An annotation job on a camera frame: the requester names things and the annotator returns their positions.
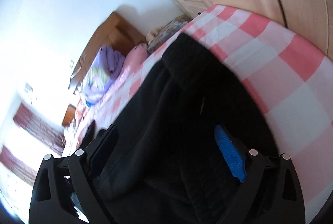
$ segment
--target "maroon curtain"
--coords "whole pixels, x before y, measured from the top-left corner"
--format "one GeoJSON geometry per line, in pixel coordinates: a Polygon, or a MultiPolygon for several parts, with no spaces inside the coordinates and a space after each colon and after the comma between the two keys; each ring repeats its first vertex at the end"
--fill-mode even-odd
{"type": "Polygon", "coordinates": [[[13,120],[17,126],[26,130],[26,132],[47,145],[55,153],[62,154],[65,147],[62,142],[63,131],[58,131],[51,127],[22,103],[13,120]]]}
{"type": "Polygon", "coordinates": [[[2,146],[0,162],[17,177],[31,186],[34,185],[37,172],[27,166],[23,161],[16,158],[6,146],[2,146]]]}

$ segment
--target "black garment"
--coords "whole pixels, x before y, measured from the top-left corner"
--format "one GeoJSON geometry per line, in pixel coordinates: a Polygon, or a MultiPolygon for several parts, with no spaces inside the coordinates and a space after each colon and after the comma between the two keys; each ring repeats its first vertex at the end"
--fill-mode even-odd
{"type": "Polygon", "coordinates": [[[214,140],[217,124],[249,149],[278,156],[237,77],[185,34],[114,124],[119,141],[94,185],[119,224],[218,222],[239,181],[214,140]]]}

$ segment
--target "mattress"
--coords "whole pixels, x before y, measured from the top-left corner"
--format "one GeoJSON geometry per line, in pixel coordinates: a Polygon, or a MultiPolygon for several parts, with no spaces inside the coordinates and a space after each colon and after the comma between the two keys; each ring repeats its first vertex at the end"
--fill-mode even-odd
{"type": "Polygon", "coordinates": [[[247,88],[280,153],[292,158],[309,223],[333,189],[333,63],[301,36],[248,11],[214,5],[188,23],[129,74],[98,114],[79,126],[69,153],[92,119],[97,130],[113,123],[181,32],[209,49],[247,88]]]}

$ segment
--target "white wall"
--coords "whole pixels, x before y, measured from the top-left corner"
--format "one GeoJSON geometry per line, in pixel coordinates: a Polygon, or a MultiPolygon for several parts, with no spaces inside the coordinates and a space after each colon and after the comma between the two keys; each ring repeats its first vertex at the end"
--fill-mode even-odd
{"type": "Polygon", "coordinates": [[[25,81],[44,93],[45,106],[65,109],[70,60],[117,9],[144,34],[182,14],[171,0],[0,0],[0,125],[25,81]]]}

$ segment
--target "silver screw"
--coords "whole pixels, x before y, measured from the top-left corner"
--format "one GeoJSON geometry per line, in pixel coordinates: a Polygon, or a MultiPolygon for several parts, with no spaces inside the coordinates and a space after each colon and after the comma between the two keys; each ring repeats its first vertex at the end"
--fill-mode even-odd
{"type": "Polygon", "coordinates": [[[285,160],[289,160],[289,159],[290,159],[289,154],[283,154],[282,157],[283,157],[283,159],[285,159],[285,160]]]}
{"type": "Polygon", "coordinates": [[[47,154],[47,155],[44,157],[44,160],[49,160],[51,157],[52,157],[52,155],[47,154]]]}
{"type": "Polygon", "coordinates": [[[258,155],[258,151],[257,151],[256,149],[251,149],[251,150],[249,151],[249,153],[250,153],[250,155],[252,155],[252,156],[256,156],[256,155],[258,155]]]}
{"type": "Polygon", "coordinates": [[[79,150],[77,150],[76,152],[75,152],[75,155],[76,156],[81,156],[81,155],[83,155],[84,154],[84,150],[82,150],[82,149],[79,149],[79,150]]]}

